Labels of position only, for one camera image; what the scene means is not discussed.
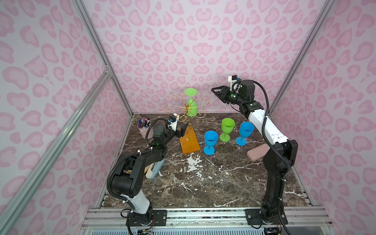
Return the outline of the blue wine glass front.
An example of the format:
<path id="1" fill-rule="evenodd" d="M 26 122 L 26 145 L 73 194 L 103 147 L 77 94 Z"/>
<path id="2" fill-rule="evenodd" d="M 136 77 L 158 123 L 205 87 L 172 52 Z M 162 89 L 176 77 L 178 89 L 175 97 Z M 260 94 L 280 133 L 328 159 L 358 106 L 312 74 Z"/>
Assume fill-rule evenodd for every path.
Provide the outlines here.
<path id="1" fill-rule="evenodd" d="M 217 144 L 218 134 L 215 131 L 207 131 L 204 135 L 205 147 L 204 153 L 206 155 L 213 155 L 215 152 L 214 146 Z"/>

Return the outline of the blue wine glass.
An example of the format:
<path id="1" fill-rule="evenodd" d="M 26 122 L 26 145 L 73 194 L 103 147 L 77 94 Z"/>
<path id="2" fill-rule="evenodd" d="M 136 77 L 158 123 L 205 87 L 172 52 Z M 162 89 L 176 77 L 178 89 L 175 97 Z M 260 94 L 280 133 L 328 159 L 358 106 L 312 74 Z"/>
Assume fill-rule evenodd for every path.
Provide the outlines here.
<path id="1" fill-rule="evenodd" d="M 218 134 L 215 131 L 207 131 L 204 135 L 205 147 L 204 153 L 206 155 L 213 155 L 215 152 L 214 146 L 217 144 Z"/>
<path id="2" fill-rule="evenodd" d="M 250 122 L 243 122 L 240 125 L 240 136 L 237 137 L 236 143 L 239 146 L 244 146 L 247 143 L 247 138 L 253 133 L 255 127 L 252 123 Z"/>

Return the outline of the blue wine glass back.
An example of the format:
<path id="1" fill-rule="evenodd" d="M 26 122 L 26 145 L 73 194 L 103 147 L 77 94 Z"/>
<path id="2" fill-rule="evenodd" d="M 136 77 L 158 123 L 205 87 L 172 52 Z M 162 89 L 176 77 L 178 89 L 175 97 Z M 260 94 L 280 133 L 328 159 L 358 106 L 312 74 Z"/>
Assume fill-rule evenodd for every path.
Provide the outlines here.
<path id="1" fill-rule="evenodd" d="M 252 123 L 250 122 L 243 122 L 240 125 L 240 136 L 237 137 L 236 143 L 239 146 L 244 146 L 247 143 L 247 138 L 253 133 L 255 127 Z"/>

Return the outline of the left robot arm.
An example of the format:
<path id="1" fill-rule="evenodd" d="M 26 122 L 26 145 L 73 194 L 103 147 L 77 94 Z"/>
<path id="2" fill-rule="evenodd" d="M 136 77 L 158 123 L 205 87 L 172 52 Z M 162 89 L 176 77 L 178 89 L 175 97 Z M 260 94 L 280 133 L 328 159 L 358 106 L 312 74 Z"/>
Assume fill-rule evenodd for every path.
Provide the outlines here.
<path id="1" fill-rule="evenodd" d="M 108 193 L 124 200 L 131 207 L 127 214 L 127 226 L 148 226 L 156 221 L 152 204 L 142 191 L 145 168 L 162 162 L 167 154 L 167 144 L 174 137 L 184 137 L 188 127 L 186 123 L 181 128 L 177 128 L 178 114 L 169 116 L 169 119 L 157 118 L 151 123 L 151 127 L 159 120 L 165 125 L 154 128 L 153 142 L 147 143 L 149 149 L 129 155 L 121 154 L 107 178 Z"/>

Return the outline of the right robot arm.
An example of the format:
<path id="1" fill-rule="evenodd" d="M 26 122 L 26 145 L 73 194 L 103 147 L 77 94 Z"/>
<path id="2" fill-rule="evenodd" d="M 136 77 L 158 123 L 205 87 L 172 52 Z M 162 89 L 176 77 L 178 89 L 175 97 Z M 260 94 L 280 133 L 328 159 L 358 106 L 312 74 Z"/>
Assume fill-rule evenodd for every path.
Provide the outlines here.
<path id="1" fill-rule="evenodd" d="M 260 87 L 266 98 L 264 108 L 255 100 L 255 88 Z M 261 203 L 259 218 L 262 224 L 280 222 L 286 227 L 283 194 L 287 177 L 295 164 L 298 143 L 285 136 L 268 116 L 269 99 L 265 88 L 254 80 L 238 80 L 231 86 L 214 87 L 211 91 L 226 104 L 239 106 L 248 124 L 252 124 L 264 138 L 269 150 L 263 157 L 263 165 L 267 171 L 267 185 Z"/>

